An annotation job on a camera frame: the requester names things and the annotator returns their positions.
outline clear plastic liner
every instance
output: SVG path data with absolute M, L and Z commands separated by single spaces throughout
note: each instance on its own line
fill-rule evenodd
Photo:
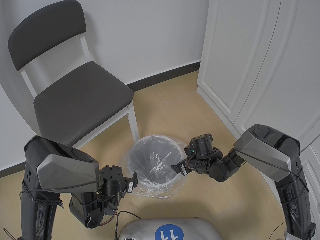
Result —
M 176 165 L 187 156 L 187 145 L 177 138 L 149 135 L 138 140 L 119 160 L 122 173 L 132 177 L 137 172 L 138 186 L 133 194 L 152 198 L 170 198 L 179 191 L 187 177 L 176 174 L 170 165 Z

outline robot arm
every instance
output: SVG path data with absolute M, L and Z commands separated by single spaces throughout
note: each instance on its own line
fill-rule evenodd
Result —
M 25 146 L 26 167 L 21 192 L 19 240 L 50 240 L 60 193 L 71 193 L 71 213 L 87 228 L 104 225 L 115 216 L 125 194 L 137 187 L 122 168 L 99 163 L 75 148 L 35 136 Z M 103 215 L 112 217 L 102 223 Z
M 196 171 L 223 182 L 249 162 L 275 181 L 287 225 L 286 240 L 311 239 L 316 225 L 311 222 L 299 141 L 271 127 L 255 124 L 223 157 L 220 150 L 212 147 L 212 140 L 211 134 L 193 138 L 184 149 L 187 158 L 171 168 L 182 175 Z

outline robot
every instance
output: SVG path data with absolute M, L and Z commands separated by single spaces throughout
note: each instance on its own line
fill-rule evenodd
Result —
M 310 240 L 316 229 L 311 222 L 309 191 L 300 161 L 298 140 L 269 126 L 255 124 L 223 156 L 212 146 L 212 135 L 193 138 L 185 147 L 187 158 L 172 165 L 178 174 L 192 171 L 223 182 L 248 162 L 274 180 L 281 200 L 285 240 Z M 21 191 L 21 231 L 18 240 L 50 240 L 60 193 L 71 193 L 69 209 L 87 228 L 110 222 L 121 198 L 138 184 L 122 175 L 122 168 L 105 166 L 88 154 L 34 136 L 24 147 L 25 174 Z M 111 215 L 102 222 L 104 215 Z M 223 240 L 218 230 L 201 218 L 139 219 L 128 223 L 118 240 Z

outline logo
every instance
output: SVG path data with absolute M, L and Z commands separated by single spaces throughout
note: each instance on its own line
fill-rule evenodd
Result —
M 155 234 L 155 240 L 183 240 L 183 231 L 173 224 L 166 224 L 159 227 Z

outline chair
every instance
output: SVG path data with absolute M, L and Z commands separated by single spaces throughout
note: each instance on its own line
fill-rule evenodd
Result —
M 84 33 L 81 4 L 65 0 L 37 10 L 12 32 L 8 48 L 34 97 L 34 110 L 42 137 L 80 148 L 110 125 L 128 115 L 134 141 L 139 132 L 134 92 L 91 61 Z M 78 35 L 87 63 L 77 67 L 40 93 L 36 93 L 23 67 L 54 46 Z

